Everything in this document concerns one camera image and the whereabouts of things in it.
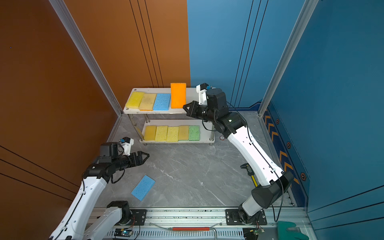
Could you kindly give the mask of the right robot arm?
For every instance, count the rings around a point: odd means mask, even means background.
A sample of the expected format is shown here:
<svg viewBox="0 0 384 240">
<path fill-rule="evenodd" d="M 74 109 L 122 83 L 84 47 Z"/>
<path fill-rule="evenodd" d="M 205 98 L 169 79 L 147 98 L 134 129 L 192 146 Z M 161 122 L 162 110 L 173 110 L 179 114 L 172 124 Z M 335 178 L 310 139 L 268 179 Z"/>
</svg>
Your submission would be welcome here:
<svg viewBox="0 0 384 240">
<path fill-rule="evenodd" d="M 239 206 L 242 223 L 254 222 L 257 214 L 269 208 L 278 198 L 283 197 L 294 181 L 291 172 L 283 171 L 257 143 L 245 118 L 231 111 L 226 94 L 219 88 L 207 84 L 196 87 L 198 101 L 184 105 L 187 116 L 211 122 L 215 130 L 229 140 L 243 155 L 256 175 L 258 185 L 251 196 Z"/>
</svg>

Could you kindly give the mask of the green sponge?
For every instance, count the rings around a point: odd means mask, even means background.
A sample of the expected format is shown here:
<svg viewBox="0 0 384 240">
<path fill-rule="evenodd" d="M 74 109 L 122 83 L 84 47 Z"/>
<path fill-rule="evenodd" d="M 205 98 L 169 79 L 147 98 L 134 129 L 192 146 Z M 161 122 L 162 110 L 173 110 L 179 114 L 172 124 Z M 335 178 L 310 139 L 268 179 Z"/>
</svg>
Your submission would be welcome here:
<svg viewBox="0 0 384 240">
<path fill-rule="evenodd" d="M 189 126 L 189 141 L 200 140 L 200 126 Z"/>
</svg>

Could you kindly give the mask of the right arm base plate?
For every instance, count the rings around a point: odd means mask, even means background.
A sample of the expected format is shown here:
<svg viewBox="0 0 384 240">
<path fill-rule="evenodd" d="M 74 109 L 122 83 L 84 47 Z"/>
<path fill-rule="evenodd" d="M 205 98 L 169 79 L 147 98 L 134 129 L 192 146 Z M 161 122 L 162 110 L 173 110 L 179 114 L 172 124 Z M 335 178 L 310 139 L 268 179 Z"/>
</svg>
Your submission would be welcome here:
<svg viewBox="0 0 384 240">
<path fill-rule="evenodd" d="M 263 210 L 257 212 L 253 216 L 247 215 L 245 211 L 240 209 L 226 209 L 225 213 L 228 226 L 266 226 L 268 224 L 265 212 Z"/>
</svg>

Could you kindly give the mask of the small blue sponge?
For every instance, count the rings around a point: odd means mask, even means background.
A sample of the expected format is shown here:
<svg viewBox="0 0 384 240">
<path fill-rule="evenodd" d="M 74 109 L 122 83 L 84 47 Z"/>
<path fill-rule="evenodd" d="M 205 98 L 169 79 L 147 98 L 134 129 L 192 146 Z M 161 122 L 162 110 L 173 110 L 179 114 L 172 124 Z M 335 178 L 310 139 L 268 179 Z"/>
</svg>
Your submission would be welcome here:
<svg viewBox="0 0 384 240">
<path fill-rule="evenodd" d="M 153 111 L 168 111 L 170 107 L 171 94 L 157 94 Z"/>
</svg>

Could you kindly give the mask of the orange sponge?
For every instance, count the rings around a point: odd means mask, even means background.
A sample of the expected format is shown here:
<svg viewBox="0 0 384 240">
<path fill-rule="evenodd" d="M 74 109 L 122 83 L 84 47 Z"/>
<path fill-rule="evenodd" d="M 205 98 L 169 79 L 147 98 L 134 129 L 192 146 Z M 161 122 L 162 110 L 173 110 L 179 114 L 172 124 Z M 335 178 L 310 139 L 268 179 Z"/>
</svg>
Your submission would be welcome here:
<svg viewBox="0 0 384 240">
<path fill-rule="evenodd" d="M 187 103 L 187 84 L 171 83 L 171 108 L 182 109 Z"/>
</svg>

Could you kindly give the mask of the left circuit board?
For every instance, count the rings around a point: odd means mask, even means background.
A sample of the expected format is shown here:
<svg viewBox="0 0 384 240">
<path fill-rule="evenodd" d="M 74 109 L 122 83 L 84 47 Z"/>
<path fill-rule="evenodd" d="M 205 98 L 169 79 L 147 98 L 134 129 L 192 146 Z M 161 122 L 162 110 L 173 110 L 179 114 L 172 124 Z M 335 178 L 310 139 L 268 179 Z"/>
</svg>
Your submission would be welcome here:
<svg viewBox="0 0 384 240">
<path fill-rule="evenodd" d="M 130 230 L 130 229 L 115 229 L 115 232 L 114 232 L 114 238 L 117 238 L 117 237 L 130 238 L 133 235 L 134 235 L 134 232 L 133 230 Z"/>
</svg>

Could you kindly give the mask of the circuit board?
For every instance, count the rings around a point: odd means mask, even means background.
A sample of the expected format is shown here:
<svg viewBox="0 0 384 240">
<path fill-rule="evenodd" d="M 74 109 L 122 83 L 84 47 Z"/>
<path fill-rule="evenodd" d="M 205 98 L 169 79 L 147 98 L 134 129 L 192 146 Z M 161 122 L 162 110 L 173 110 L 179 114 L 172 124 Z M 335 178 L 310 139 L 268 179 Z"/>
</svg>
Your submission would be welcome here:
<svg viewBox="0 0 384 240">
<path fill-rule="evenodd" d="M 115 232 L 114 232 L 114 238 L 117 238 L 117 237 L 130 238 L 133 235 L 134 235 L 134 232 L 133 230 L 130 230 L 130 229 L 115 229 Z"/>
<path fill-rule="evenodd" d="M 262 227 L 258 227 L 258 228 L 253 228 L 250 230 L 250 233 L 255 236 L 255 238 L 257 239 L 260 234 L 263 234 L 265 233 L 265 230 L 262 228 Z"/>
</svg>

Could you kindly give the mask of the green glove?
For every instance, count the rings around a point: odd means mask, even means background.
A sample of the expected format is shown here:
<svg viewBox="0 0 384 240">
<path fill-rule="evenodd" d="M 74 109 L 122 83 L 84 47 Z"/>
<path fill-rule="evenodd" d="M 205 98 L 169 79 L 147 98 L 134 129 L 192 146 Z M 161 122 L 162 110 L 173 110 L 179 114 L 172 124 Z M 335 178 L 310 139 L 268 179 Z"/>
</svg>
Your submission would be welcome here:
<svg viewBox="0 0 384 240">
<path fill-rule="evenodd" d="M 296 230 L 297 225 L 292 222 L 278 222 L 278 239 L 279 240 L 309 240 L 310 238 L 300 231 Z"/>
</svg>

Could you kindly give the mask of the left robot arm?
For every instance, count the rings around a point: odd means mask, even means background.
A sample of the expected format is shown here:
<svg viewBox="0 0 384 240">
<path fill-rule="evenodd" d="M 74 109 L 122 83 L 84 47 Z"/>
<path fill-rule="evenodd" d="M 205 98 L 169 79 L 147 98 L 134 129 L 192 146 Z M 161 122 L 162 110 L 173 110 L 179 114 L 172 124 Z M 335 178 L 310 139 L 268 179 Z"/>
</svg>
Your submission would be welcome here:
<svg viewBox="0 0 384 240">
<path fill-rule="evenodd" d="M 104 143 L 100 155 L 82 174 L 80 189 L 67 213 L 51 233 L 51 240 L 102 240 L 116 225 L 141 227 L 145 224 L 146 211 L 132 211 L 128 201 L 113 201 L 102 215 L 88 227 L 88 220 L 95 204 L 108 183 L 117 183 L 113 175 L 128 168 L 143 165 L 149 154 L 131 152 L 134 140 L 123 138 L 119 142 Z"/>
</svg>

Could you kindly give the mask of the thick yellow sponge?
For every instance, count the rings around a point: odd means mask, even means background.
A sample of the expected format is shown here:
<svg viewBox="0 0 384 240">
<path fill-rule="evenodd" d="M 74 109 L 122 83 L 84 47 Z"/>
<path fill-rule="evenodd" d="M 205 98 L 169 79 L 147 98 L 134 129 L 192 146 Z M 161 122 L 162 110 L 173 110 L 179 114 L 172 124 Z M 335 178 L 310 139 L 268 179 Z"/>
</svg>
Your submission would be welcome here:
<svg viewBox="0 0 384 240">
<path fill-rule="evenodd" d="M 157 126 L 146 126 L 144 133 L 144 141 L 152 142 L 155 141 Z"/>
</svg>

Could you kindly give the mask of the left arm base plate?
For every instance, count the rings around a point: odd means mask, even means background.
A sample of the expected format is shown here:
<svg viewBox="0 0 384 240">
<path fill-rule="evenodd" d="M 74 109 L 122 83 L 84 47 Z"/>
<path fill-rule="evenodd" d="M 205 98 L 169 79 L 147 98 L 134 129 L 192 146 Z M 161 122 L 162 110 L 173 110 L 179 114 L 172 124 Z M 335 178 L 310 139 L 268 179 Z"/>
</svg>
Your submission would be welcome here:
<svg viewBox="0 0 384 240">
<path fill-rule="evenodd" d="M 122 219 L 120 222 L 118 222 L 118 225 L 128 226 L 128 227 L 144 226 L 146 221 L 146 216 L 147 216 L 146 209 L 130 210 L 130 217 Z"/>
</svg>

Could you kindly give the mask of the tan yellow sponge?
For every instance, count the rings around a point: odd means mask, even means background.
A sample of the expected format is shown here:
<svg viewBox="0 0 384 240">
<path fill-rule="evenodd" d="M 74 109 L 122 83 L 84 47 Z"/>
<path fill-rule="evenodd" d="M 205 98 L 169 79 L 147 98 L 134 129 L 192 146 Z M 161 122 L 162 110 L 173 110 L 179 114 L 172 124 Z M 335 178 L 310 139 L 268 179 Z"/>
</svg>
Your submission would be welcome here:
<svg viewBox="0 0 384 240">
<path fill-rule="evenodd" d="M 156 101 L 157 94 L 149 94 L 145 93 L 143 95 L 142 101 L 139 105 L 140 111 L 152 111 L 155 101 Z"/>
</svg>

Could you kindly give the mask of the dark yellow sponge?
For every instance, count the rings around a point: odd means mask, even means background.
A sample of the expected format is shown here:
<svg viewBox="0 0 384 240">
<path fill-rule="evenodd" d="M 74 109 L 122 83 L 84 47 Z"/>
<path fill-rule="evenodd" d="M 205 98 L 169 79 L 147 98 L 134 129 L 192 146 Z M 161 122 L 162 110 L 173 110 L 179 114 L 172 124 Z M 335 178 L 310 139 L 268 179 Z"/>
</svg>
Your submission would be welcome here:
<svg viewBox="0 0 384 240">
<path fill-rule="evenodd" d="M 189 140 L 189 126 L 179 126 L 179 141 L 188 141 Z"/>
</svg>

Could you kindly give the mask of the red handled tool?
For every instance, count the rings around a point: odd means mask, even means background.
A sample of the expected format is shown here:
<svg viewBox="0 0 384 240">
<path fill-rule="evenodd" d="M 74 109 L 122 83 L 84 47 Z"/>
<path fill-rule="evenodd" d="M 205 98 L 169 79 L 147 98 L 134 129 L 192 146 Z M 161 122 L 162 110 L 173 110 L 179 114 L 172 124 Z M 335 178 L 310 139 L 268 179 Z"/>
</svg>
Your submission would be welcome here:
<svg viewBox="0 0 384 240">
<path fill-rule="evenodd" d="M 209 227 L 172 227 L 170 228 L 172 231 L 210 231 Z"/>
</svg>

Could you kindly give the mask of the white two-tier shelf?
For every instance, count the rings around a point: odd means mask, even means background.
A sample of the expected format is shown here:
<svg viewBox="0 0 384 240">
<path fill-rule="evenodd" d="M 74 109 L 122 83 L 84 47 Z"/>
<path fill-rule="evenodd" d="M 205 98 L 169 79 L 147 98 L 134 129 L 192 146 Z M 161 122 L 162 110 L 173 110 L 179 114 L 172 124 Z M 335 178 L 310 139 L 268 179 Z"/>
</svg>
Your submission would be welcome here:
<svg viewBox="0 0 384 240">
<path fill-rule="evenodd" d="M 140 111 L 138 109 L 123 108 L 123 113 L 129 116 L 129 119 L 134 126 L 136 133 L 139 136 L 140 143 L 143 145 L 148 144 L 167 144 L 167 142 L 145 141 L 144 134 L 146 127 L 148 126 L 199 126 L 200 127 L 200 139 L 198 141 L 191 141 L 191 144 L 209 144 L 215 143 L 215 133 L 213 132 L 213 124 L 202 123 L 201 120 L 187 117 L 186 112 L 183 109 L 169 108 L 167 111 Z M 142 128 L 139 128 L 135 122 L 135 115 L 143 115 L 145 117 L 145 123 Z"/>
</svg>

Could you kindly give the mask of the light yellow sponge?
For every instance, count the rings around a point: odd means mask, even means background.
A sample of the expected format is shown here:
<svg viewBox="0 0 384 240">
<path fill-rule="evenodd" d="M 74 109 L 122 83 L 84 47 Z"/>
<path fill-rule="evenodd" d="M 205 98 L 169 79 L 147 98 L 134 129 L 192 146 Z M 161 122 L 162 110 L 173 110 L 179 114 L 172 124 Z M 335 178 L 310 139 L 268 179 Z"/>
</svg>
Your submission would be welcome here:
<svg viewBox="0 0 384 240">
<path fill-rule="evenodd" d="M 167 143 L 177 143 L 179 141 L 179 127 L 168 127 Z"/>
<path fill-rule="evenodd" d="M 168 134 L 168 126 L 157 126 L 155 141 L 156 142 L 166 142 Z"/>
</svg>

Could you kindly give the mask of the right aluminium frame post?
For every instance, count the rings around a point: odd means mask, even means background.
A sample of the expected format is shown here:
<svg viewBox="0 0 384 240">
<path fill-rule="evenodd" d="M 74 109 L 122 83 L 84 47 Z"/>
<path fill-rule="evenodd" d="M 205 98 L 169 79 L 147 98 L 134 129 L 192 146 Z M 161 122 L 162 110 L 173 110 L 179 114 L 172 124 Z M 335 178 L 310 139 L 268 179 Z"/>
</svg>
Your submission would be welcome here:
<svg viewBox="0 0 384 240">
<path fill-rule="evenodd" d="M 281 55 L 281 58 L 278 62 L 276 70 L 271 78 L 271 81 L 267 87 L 263 100 L 261 102 L 260 108 L 258 110 L 259 116 L 263 117 L 265 111 L 267 110 L 268 105 L 270 104 L 274 93 L 286 71 L 287 66 L 297 48 L 298 43 L 301 40 L 301 37 L 313 15 L 313 12 L 316 9 L 319 0 L 306 0 L 303 4 L 303 7 L 300 11 L 300 14 L 295 22 L 293 30 L 290 34 L 290 37 L 287 41 L 285 49 Z"/>
</svg>

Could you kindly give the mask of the right circuit board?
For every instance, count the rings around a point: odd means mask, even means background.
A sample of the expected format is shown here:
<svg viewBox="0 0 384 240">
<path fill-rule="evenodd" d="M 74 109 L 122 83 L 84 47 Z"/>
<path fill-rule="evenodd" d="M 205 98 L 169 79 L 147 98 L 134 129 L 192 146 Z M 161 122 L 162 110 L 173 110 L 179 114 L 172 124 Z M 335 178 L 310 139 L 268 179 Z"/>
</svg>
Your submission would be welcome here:
<svg viewBox="0 0 384 240">
<path fill-rule="evenodd" d="M 255 238 L 257 239 L 260 234 L 263 234 L 265 233 L 265 230 L 262 228 L 262 227 L 258 227 L 258 228 L 253 228 L 250 230 L 250 233 L 255 236 Z"/>
</svg>

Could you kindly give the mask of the left aluminium frame post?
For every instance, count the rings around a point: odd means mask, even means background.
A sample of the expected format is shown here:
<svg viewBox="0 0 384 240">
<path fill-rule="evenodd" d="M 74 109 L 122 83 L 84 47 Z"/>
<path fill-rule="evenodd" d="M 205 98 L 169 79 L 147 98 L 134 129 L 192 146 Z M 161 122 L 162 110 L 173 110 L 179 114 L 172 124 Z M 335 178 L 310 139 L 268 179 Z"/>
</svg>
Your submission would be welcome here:
<svg viewBox="0 0 384 240">
<path fill-rule="evenodd" d="M 66 3 L 62 0 L 49 0 L 49 2 L 59 17 L 60 21 L 62 22 L 63 26 L 65 27 L 73 43 L 77 47 L 89 70 L 93 74 L 95 80 L 99 84 L 111 107 L 117 116 L 120 117 L 123 114 L 122 107 L 120 106 L 112 88 L 110 87 L 104 73 L 97 63 L 74 18 L 72 17 Z"/>
</svg>

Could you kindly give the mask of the aluminium frame post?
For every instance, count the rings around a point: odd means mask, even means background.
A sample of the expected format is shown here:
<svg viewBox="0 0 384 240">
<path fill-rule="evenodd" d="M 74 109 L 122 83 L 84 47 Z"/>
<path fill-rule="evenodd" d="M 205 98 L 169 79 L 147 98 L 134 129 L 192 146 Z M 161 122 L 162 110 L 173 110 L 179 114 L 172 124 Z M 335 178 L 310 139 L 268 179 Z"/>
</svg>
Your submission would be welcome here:
<svg viewBox="0 0 384 240">
<path fill-rule="evenodd" d="M 49 2 L 59 17 L 60 21 L 62 22 L 63 26 L 65 27 L 73 43 L 77 47 L 89 70 L 93 74 L 95 80 L 99 84 L 111 107 L 117 116 L 120 117 L 123 114 L 122 107 L 120 106 L 112 88 L 110 87 L 104 73 L 97 63 L 74 18 L 72 17 L 66 3 L 62 0 L 49 0 Z"/>
<path fill-rule="evenodd" d="M 301 40 L 301 37 L 313 15 L 313 12 L 316 9 L 319 0 L 306 0 L 303 4 L 303 7 L 300 11 L 300 14 L 295 22 L 293 30 L 290 34 L 290 37 L 287 41 L 285 49 L 281 55 L 281 58 L 278 62 L 276 70 L 271 78 L 271 81 L 267 87 L 263 100 L 261 102 L 260 108 L 258 110 L 259 116 L 263 117 L 265 111 L 267 110 L 268 105 L 270 104 L 274 93 L 286 71 L 287 66 L 297 48 L 298 43 Z"/>
</svg>

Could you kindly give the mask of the large blue sponge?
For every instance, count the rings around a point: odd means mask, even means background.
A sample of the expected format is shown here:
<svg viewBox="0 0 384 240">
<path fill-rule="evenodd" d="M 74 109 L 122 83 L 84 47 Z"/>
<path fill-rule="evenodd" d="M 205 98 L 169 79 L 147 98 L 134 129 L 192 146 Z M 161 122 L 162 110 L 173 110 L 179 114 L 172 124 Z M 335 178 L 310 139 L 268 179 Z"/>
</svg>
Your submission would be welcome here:
<svg viewBox="0 0 384 240">
<path fill-rule="evenodd" d="M 131 194 L 138 200 L 142 201 L 154 185 L 155 180 L 145 175 L 137 184 L 137 186 L 133 189 Z"/>
</svg>

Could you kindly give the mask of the yellow black caliper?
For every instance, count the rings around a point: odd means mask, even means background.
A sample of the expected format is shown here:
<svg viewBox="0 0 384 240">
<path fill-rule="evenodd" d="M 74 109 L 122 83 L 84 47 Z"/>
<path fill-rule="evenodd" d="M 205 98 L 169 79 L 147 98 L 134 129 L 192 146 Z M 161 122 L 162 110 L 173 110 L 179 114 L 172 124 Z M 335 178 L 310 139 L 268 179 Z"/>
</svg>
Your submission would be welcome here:
<svg viewBox="0 0 384 240">
<path fill-rule="evenodd" d="M 258 183 L 257 183 L 257 181 L 256 181 L 255 173 L 254 173 L 253 169 L 251 168 L 251 166 L 250 166 L 249 164 L 242 164 L 242 165 L 241 165 L 241 169 L 245 169 L 245 170 L 247 170 L 247 174 L 248 174 L 248 176 L 251 177 L 251 179 L 252 179 L 252 181 L 253 181 L 255 187 L 257 187 L 257 186 L 258 186 Z"/>
</svg>

